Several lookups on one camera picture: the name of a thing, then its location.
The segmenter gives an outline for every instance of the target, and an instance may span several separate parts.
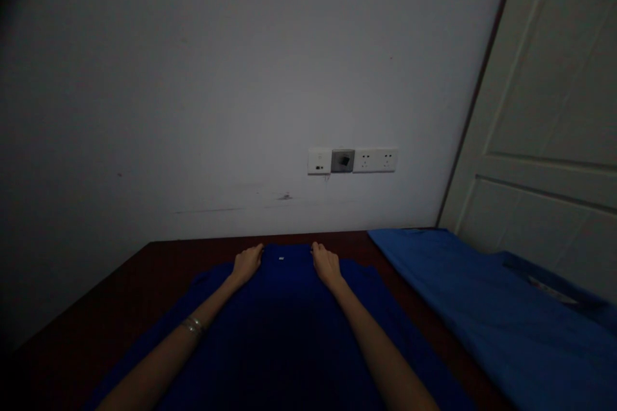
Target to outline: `blue shirt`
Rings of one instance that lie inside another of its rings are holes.
[[[341,273],[442,410],[474,405],[374,268],[341,260]],[[120,380],[231,273],[195,278],[95,390],[94,409]],[[220,311],[158,410],[385,409],[351,327],[317,277],[310,246],[268,245],[253,278]]]

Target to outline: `hand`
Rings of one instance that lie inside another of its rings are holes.
[[[233,263],[233,271],[229,276],[238,286],[245,284],[257,271],[262,264],[263,244],[250,247],[236,255]]]
[[[313,266],[317,276],[333,292],[345,280],[339,267],[339,256],[327,250],[323,244],[313,243]]]

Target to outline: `white wall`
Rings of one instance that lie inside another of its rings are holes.
[[[434,225],[498,3],[13,0],[6,346],[149,241]],[[313,146],[398,170],[308,177]]]

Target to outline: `blue garment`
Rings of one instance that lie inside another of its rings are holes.
[[[85,409],[94,409],[222,284],[232,267],[221,265],[196,277],[188,293],[107,375]],[[341,260],[341,272],[441,409],[473,409],[377,271]],[[317,277],[308,245],[266,246],[257,273],[223,307],[157,406],[261,408],[384,409],[349,323]]]
[[[446,230],[370,231],[392,265],[523,410],[617,409],[617,338]]]

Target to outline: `wall switch panel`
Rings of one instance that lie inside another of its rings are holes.
[[[393,172],[397,169],[398,148],[356,149],[354,173]]]
[[[308,174],[328,175],[332,165],[332,150],[312,148],[308,150]]]
[[[332,150],[332,173],[353,171],[354,150]]]

